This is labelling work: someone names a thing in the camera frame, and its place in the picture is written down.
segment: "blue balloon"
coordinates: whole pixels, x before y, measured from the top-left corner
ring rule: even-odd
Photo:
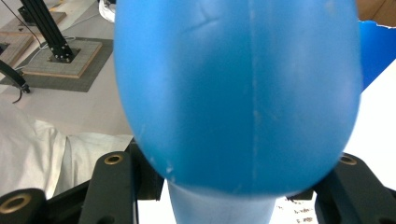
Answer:
[[[119,0],[115,65],[134,137],[173,185],[292,194],[330,172],[353,129],[355,1]]]

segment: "cardboard box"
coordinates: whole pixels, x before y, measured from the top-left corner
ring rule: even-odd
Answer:
[[[356,0],[361,21],[396,27],[396,0]]]

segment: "black cable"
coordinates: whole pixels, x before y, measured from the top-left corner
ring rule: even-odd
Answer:
[[[18,98],[18,100],[16,100],[16,101],[12,102],[12,104],[16,104],[17,102],[19,102],[19,101],[20,101],[20,99],[22,98],[22,94],[23,94],[23,92],[22,92],[22,91],[20,91],[20,98]]]
[[[24,25],[24,26],[26,26],[26,28],[30,31],[30,33],[32,33],[32,35],[35,37],[35,39],[38,41],[38,44],[40,45],[40,48],[41,48],[41,42],[40,42],[40,40],[38,39],[38,37],[35,35],[35,33],[33,33],[33,31],[12,11],[12,9],[7,5],[7,3],[5,3],[3,0],[1,0],[2,2],[3,2],[3,4],[8,8],[8,10],[12,13],[12,14],[14,14],[14,16]]]

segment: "wooden board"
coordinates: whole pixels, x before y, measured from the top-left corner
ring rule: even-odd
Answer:
[[[52,52],[49,49],[40,50],[22,72],[27,75],[47,77],[79,78],[102,47],[101,42],[74,40],[68,43],[72,49],[81,49],[71,63],[54,63],[49,61]]]
[[[14,66],[15,62],[29,47],[33,41],[32,35],[1,35],[0,43],[8,44],[6,50],[0,55],[0,60],[9,66]]]
[[[50,14],[51,14],[52,18],[55,20],[56,24],[59,24],[59,22],[61,22],[66,17],[65,12],[51,12]],[[32,30],[32,32],[35,35],[41,35],[40,31],[38,30],[38,28],[36,26],[28,26],[28,27]],[[21,22],[17,18],[14,18],[12,21],[7,23],[5,26],[3,26],[0,29],[0,34],[30,35],[31,33],[26,28],[26,26],[21,24]]]

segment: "blue object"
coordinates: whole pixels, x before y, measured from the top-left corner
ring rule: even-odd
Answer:
[[[191,194],[176,214],[293,194],[337,163],[361,93],[355,1],[120,0],[115,37],[134,137]]]
[[[396,59],[396,28],[361,21],[361,65],[366,89]]]

